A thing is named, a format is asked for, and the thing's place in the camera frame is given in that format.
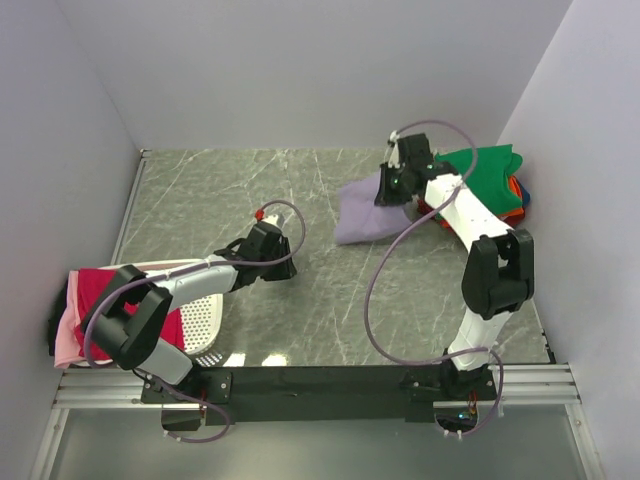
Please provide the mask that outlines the lavender t shirt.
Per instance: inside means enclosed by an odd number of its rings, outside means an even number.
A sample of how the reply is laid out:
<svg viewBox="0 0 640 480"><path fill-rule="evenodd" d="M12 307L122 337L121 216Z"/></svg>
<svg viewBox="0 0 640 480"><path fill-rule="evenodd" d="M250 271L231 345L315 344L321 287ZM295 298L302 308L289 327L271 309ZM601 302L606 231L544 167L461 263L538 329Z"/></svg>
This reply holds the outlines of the lavender t shirt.
<svg viewBox="0 0 640 480"><path fill-rule="evenodd" d="M379 186L380 174L375 173L339 190L339 220L334 229L336 244L381 240L400 234L412 224L406 206L375 205Z"/></svg>

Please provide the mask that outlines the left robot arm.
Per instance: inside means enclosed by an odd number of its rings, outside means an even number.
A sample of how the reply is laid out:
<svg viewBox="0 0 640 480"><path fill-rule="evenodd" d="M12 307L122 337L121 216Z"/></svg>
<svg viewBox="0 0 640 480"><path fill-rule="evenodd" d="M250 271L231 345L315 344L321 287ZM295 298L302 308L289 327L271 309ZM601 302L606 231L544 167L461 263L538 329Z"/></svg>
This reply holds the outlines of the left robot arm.
<svg viewBox="0 0 640 480"><path fill-rule="evenodd" d="M257 221L245 238L203 260L168 270L144 272L133 265L115 271L83 319L86 362L97 368L91 347L97 346L123 370L139 369L164 381L176 401L193 399L200 378L194 362L161 338L168 315L201 298L226 294L264 281L296 275L283 220L269 215Z"/></svg>

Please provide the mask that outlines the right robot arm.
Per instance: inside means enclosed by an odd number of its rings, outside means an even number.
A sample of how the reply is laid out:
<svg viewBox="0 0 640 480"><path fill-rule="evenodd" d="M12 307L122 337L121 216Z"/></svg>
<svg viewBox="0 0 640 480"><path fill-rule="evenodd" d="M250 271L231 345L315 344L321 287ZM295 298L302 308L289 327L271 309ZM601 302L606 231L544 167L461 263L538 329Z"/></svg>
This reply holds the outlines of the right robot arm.
<svg viewBox="0 0 640 480"><path fill-rule="evenodd" d="M439 365L439 388L464 398L482 384L498 336L534 293L534 241L494 215L472 192L468 178L478 164L457 168L436 160L423 134L392 132L391 152L380 166L374 203L401 206L415 197L443 218L467 251L461 291L466 305L458 332Z"/></svg>

